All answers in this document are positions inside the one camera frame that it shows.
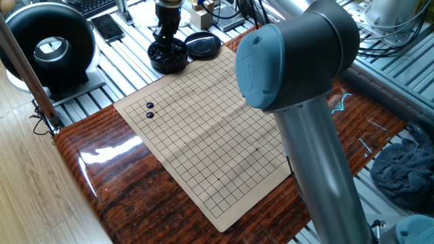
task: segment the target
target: keyboard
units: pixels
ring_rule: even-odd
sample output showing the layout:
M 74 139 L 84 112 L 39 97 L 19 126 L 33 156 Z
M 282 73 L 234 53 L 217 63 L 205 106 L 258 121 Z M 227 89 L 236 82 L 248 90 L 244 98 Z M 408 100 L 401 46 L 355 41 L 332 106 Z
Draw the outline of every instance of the keyboard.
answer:
M 66 2 L 85 18 L 92 17 L 110 7 L 116 6 L 115 0 L 68 0 Z

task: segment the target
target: black cable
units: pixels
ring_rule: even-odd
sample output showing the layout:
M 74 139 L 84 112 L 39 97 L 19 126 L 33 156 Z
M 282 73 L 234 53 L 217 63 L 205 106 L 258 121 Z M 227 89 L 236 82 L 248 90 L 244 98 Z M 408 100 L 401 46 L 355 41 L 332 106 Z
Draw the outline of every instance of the black cable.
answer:
M 419 23 L 416 31 L 414 31 L 412 37 L 410 38 L 410 40 L 406 44 L 401 45 L 399 47 L 389 47 L 389 48 L 385 48 L 385 49 L 374 49 L 374 48 L 362 48 L 362 47 L 360 47 L 359 49 L 363 50 L 363 51 L 382 52 L 382 54 L 367 54 L 365 52 L 362 52 L 362 53 L 358 52 L 357 54 L 359 54 L 360 56 L 367 56 L 367 57 L 371 57 L 371 58 L 382 58 L 382 57 L 390 56 L 392 54 L 396 54 L 397 52 L 401 51 L 403 48 L 405 48 L 411 42 L 413 42 L 417 38 L 417 36 L 419 35 L 419 32 L 422 29 L 422 26 L 423 26 L 425 19 L 427 17 L 428 9 L 429 9 L 429 7 L 427 7 L 426 10 L 424 11 L 424 13 L 422 15 L 422 19 L 420 20 L 420 23 Z
M 234 15 L 232 15 L 232 16 L 227 16 L 227 17 L 222 17 L 222 16 L 220 16 L 220 15 L 215 15 L 215 14 L 213 14 L 210 10 L 208 10 L 204 5 L 203 5 L 203 3 L 201 3 L 201 6 L 202 6 L 202 8 L 206 11 L 206 12 L 208 12 L 209 14 L 211 14 L 213 17 L 217 17 L 217 18 L 221 18 L 221 19 L 223 19 L 223 20 L 230 20 L 231 18 L 234 18 L 235 16 L 237 16 L 237 15 L 239 15 L 240 13 L 241 13 L 241 11 L 243 11 L 243 9 L 244 9 L 244 7 L 245 7 L 245 3 L 243 4 L 243 7 L 242 8 L 240 8 Z
M 38 122 L 36 123 L 35 127 L 33 128 L 33 133 L 35 135 L 38 136 L 44 136 L 46 134 L 49 134 L 52 139 L 54 138 L 54 131 L 51 129 L 50 124 L 47 120 L 47 117 L 45 117 L 45 115 L 43 114 L 42 110 L 39 108 L 39 106 L 36 105 L 36 102 L 34 100 L 32 100 L 33 106 L 35 106 L 35 113 L 36 115 L 32 115 L 29 118 L 36 118 L 39 119 Z M 45 125 L 48 127 L 48 131 L 46 131 L 45 133 L 38 133 L 36 132 L 36 128 L 38 127 L 38 125 L 40 124 L 40 122 L 43 121 L 45 123 Z
M 260 15 L 259 8 L 258 8 L 258 6 L 256 6 L 255 0 L 252 0 L 252 3 L 253 3 L 253 13 L 256 15 L 256 12 L 258 12 L 260 21 L 262 21 L 262 24 L 265 24 L 264 19 Z
M 259 0 L 259 5 L 262 8 L 262 13 L 264 14 L 265 24 L 270 24 L 270 19 L 269 16 L 267 15 L 267 12 L 265 11 L 264 5 L 262 4 L 262 0 Z
M 220 5 L 218 6 L 218 18 L 217 18 L 217 23 L 220 20 L 220 10 L 222 9 L 222 4 L 220 2 Z
M 252 17 L 253 17 L 253 20 L 255 21 L 256 30 L 258 30 L 259 26 L 258 26 L 258 19 L 256 18 L 256 12 L 255 12 L 255 7 L 254 7 L 254 0 L 250 0 L 250 7 L 252 8 L 252 12 L 253 12 L 253 16 Z
M 296 185 L 296 189 L 298 191 L 298 194 L 300 195 L 301 200 L 303 201 L 303 203 L 306 204 L 306 201 L 304 200 L 303 194 L 301 194 L 301 191 L 300 191 L 300 189 L 298 187 L 295 173 L 294 173 L 294 171 L 292 171 L 292 166 L 291 166 L 291 163 L 290 163 L 290 158 L 288 156 L 286 156 L 286 160 L 288 161 L 288 165 L 290 165 L 291 177 L 292 177 L 292 180 L 294 181 L 294 184 Z

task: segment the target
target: black bowl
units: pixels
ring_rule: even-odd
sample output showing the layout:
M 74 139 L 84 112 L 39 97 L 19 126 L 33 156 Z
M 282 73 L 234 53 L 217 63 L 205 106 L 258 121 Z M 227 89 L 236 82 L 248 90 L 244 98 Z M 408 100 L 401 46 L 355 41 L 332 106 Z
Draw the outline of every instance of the black bowl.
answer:
M 185 44 L 190 58 L 196 60 L 216 55 L 222 42 L 212 33 L 200 32 L 189 35 L 185 39 Z
M 152 67 L 163 74 L 171 74 L 183 70 L 187 65 L 187 46 L 174 38 L 170 52 L 164 51 L 160 43 L 153 42 L 148 48 L 148 56 Z

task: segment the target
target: grid lines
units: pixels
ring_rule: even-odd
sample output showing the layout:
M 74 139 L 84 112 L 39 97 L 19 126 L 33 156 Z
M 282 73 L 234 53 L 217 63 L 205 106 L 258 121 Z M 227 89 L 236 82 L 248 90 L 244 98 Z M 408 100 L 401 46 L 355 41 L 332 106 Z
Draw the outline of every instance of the grid lines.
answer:
M 223 54 L 124 108 L 215 218 L 286 162 L 272 116 L 239 93 L 234 61 Z

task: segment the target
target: wooden floor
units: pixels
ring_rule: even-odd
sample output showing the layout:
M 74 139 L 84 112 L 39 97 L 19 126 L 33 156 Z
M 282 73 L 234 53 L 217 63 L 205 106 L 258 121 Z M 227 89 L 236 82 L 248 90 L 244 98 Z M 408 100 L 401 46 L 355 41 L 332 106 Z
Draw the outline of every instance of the wooden floor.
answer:
M 111 243 L 33 114 L 0 64 L 0 243 Z

